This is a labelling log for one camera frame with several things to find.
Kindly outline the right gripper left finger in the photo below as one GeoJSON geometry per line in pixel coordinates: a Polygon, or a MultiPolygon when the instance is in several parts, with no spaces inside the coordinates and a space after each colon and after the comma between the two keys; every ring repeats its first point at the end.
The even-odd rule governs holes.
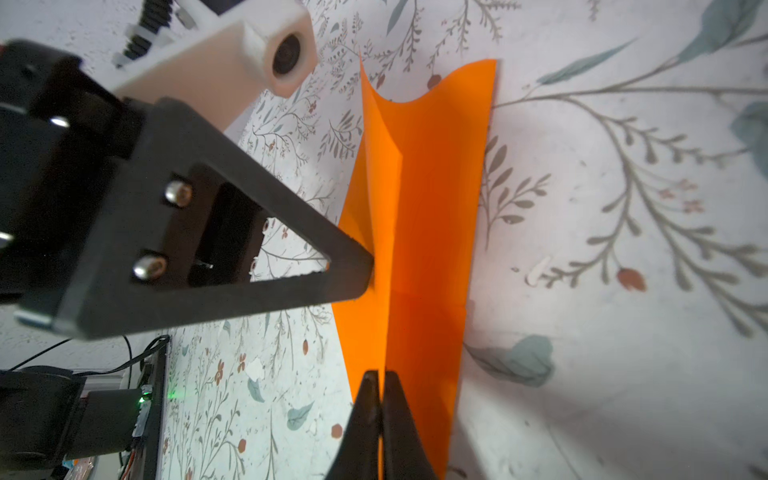
{"type": "Polygon", "coordinates": [[[379,478],[381,402],[376,370],[363,375],[345,433],[326,480],[379,478]]]}

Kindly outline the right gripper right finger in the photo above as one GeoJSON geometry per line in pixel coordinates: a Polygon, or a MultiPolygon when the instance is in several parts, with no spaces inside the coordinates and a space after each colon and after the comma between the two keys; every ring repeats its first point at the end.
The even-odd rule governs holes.
{"type": "Polygon", "coordinates": [[[430,479],[438,476],[426,455],[396,372],[385,372],[382,415],[382,479],[430,479]]]}

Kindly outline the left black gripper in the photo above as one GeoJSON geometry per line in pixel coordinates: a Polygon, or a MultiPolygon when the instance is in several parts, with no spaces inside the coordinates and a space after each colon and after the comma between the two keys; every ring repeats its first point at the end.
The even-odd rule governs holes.
{"type": "Polygon", "coordinates": [[[102,339],[363,294],[362,245],[186,104],[142,109],[81,64],[1,47],[1,297],[22,324],[102,339]],[[326,269],[252,281],[269,219],[326,269]]]}

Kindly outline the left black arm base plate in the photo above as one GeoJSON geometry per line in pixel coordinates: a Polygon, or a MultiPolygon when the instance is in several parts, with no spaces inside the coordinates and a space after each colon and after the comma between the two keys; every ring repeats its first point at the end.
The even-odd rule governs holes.
{"type": "Polygon", "coordinates": [[[166,373],[169,335],[153,339],[141,354],[140,376],[136,387],[139,415],[132,433],[132,444],[119,475],[120,479],[156,479],[160,471],[163,410],[166,400],[166,373]]]}

